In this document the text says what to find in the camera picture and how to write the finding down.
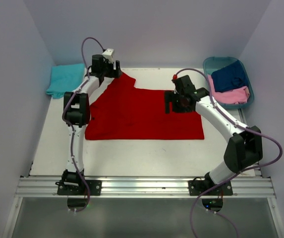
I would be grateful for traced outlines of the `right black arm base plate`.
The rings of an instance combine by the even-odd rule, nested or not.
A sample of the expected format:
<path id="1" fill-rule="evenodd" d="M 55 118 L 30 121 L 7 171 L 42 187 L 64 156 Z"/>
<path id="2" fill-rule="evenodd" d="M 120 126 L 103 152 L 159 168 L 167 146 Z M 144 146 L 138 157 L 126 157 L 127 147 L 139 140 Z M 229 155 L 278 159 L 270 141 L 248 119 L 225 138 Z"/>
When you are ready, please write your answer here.
<path id="1" fill-rule="evenodd" d="M 214 184 L 209 179 L 202 179 L 200 177 L 195 177 L 188 181 L 188 190 L 190 196 L 198 196 L 206 190 L 209 190 L 205 193 L 205 196 L 232 196 L 233 190 L 231 182 L 227 182 L 217 188 L 212 190 Z"/>

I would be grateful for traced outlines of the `red t shirt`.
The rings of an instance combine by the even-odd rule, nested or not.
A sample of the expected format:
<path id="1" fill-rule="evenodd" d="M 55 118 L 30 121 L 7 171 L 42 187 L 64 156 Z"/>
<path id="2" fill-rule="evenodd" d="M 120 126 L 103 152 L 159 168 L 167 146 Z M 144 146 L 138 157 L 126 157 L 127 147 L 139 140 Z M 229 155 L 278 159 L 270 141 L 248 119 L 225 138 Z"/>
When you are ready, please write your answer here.
<path id="1" fill-rule="evenodd" d="M 196 112 L 165 112 L 163 90 L 140 89 L 123 74 L 90 105 L 86 140 L 203 140 Z"/>

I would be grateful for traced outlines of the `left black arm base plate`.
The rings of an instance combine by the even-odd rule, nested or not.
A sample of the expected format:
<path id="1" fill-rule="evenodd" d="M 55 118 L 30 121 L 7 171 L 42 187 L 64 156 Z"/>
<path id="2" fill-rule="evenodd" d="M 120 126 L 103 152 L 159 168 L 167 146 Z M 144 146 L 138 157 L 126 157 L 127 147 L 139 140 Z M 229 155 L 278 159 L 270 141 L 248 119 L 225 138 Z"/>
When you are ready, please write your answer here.
<path id="1" fill-rule="evenodd" d="M 58 186 L 58 195 L 87 195 L 87 187 L 89 187 L 90 196 L 100 196 L 102 190 L 101 180 L 85 180 L 85 183 L 82 180 L 78 183 L 57 181 L 55 185 Z"/>

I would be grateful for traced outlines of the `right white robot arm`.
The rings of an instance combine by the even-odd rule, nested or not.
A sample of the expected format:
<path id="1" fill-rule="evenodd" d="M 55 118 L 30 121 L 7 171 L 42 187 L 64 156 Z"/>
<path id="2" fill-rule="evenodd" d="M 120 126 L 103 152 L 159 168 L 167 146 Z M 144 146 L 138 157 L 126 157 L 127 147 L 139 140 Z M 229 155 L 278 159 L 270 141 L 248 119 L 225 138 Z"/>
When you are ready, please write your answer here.
<path id="1" fill-rule="evenodd" d="M 221 182 L 244 169 L 259 162 L 263 158 L 262 138 L 256 126 L 250 128 L 236 120 L 223 109 L 205 88 L 195 88 L 188 75 L 172 79 L 175 89 L 165 91 L 165 113 L 196 112 L 207 119 L 219 131 L 227 142 L 223 161 L 205 175 L 204 189 L 208 194 L 216 194 L 221 190 Z"/>

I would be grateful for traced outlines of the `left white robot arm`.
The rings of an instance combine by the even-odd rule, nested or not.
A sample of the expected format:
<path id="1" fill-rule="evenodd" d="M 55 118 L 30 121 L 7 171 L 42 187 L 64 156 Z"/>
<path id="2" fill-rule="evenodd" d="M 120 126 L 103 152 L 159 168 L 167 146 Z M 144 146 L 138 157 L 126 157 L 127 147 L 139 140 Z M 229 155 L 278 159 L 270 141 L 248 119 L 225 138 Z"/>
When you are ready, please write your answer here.
<path id="1" fill-rule="evenodd" d="M 83 82 L 63 97 L 62 120 L 68 126 L 69 153 L 61 182 L 63 185 L 68 184 L 68 188 L 77 195 L 86 189 L 83 144 L 85 129 L 91 118 L 89 97 L 106 77 L 119 78 L 122 75 L 120 62 L 114 60 L 113 54 L 113 49 L 106 49 L 102 54 L 93 55 Z"/>

